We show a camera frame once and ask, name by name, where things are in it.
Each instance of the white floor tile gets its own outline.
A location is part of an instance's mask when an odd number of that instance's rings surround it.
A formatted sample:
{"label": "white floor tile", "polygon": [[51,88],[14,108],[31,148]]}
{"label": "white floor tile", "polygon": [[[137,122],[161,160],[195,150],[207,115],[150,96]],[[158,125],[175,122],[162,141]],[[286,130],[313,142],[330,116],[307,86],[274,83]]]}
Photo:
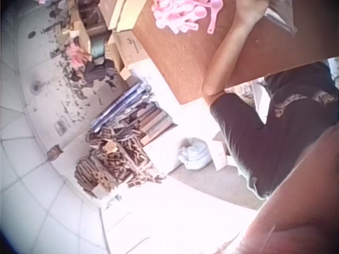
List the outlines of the white floor tile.
{"label": "white floor tile", "polygon": [[22,178],[22,181],[46,210],[51,207],[63,185],[63,180],[49,162]]}
{"label": "white floor tile", "polygon": [[48,216],[32,254],[79,254],[79,237]]}
{"label": "white floor tile", "polygon": [[14,183],[18,177],[2,147],[0,147],[0,162],[1,190],[3,190]]}
{"label": "white floor tile", "polygon": [[81,212],[80,236],[97,246],[105,248],[100,215],[85,204],[83,204]]}
{"label": "white floor tile", "polygon": [[1,132],[2,139],[31,138],[33,133],[28,125],[26,117],[23,115],[13,123],[5,127]]}
{"label": "white floor tile", "polygon": [[55,200],[50,213],[72,232],[79,234],[81,199],[67,185],[64,185]]}
{"label": "white floor tile", "polygon": [[81,254],[108,254],[106,250],[96,247],[82,239],[80,239],[80,253]]}
{"label": "white floor tile", "polygon": [[1,34],[1,60],[13,70],[17,70],[14,41],[10,39],[10,36],[6,32],[2,31]]}
{"label": "white floor tile", "polygon": [[46,161],[35,139],[3,141],[3,146],[19,176],[23,176]]}
{"label": "white floor tile", "polygon": [[6,33],[10,36],[10,39],[14,41],[16,40],[15,23],[13,18],[10,16],[11,14],[6,15],[6,13],[7,10],[1,14],[1,31],[6,31]]}
{"label": "white floor tile", "polygon": [[6,108],[1,108],[1,129],[13,123],[18,118],[22,117],[23,114],[14,110],[8,110]]}
{"label": "white floor tile", "polygon": [[19,77],[7,64],[1,64],[1,106],[23,112],[23,97]]}
{"label": "white floor tile", "polygon": [[30,253],[46,214],[21,182],[1,194],[1,229],[18,253]]}

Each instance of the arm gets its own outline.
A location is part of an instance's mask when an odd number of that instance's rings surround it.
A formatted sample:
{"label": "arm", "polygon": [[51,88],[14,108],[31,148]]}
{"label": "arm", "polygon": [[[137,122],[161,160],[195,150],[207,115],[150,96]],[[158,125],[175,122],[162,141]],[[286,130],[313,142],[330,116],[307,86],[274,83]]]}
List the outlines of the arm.
{"label": "arm", "polygon": [[202,85],[206,102],[211,105],[225,93],[229,78],[253,26],[264,15],[269,0],[237,0],[233,24],[214,54]]}

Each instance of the hand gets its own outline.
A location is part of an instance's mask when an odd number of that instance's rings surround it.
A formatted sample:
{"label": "hand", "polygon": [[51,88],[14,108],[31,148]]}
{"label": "hand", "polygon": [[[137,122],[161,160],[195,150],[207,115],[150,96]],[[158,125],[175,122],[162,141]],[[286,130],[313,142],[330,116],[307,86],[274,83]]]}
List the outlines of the hand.
{"label": "hand", "polygon": [[254,26],[265,14],[270,0],[236,0],[236,21]]}

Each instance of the dirt stain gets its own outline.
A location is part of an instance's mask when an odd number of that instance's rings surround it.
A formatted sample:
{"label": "dirt stain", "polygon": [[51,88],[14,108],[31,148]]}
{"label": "dirt stain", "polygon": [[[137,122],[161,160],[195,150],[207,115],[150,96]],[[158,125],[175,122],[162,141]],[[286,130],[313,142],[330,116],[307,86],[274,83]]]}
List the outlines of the dirt stain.
{"label": "dirt stain", "polygon": [[28,34],[28,39],[32,39],[37,33],[35,31]]}

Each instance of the pile of wood scraps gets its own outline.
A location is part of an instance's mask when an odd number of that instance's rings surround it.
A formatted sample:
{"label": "pile of wood scraps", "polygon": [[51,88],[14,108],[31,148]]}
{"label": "pile of wood scraps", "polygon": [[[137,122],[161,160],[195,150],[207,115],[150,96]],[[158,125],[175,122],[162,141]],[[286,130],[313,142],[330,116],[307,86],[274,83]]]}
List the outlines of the pile of wood scraps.
{"label": "pile of wood scraps", "polygon": [[[121,184],[133,187],[145,182],[161,183],[165,176],[154,168],[142,150],[140,135],[135,129],[122,137],[112,128],[102,128],[99,134],[89,132],[86,142],[92,149],[75,170],[75,177],[84,191],[103,198]],[[93,193],[98,186],[105,195],[99,197]]]}

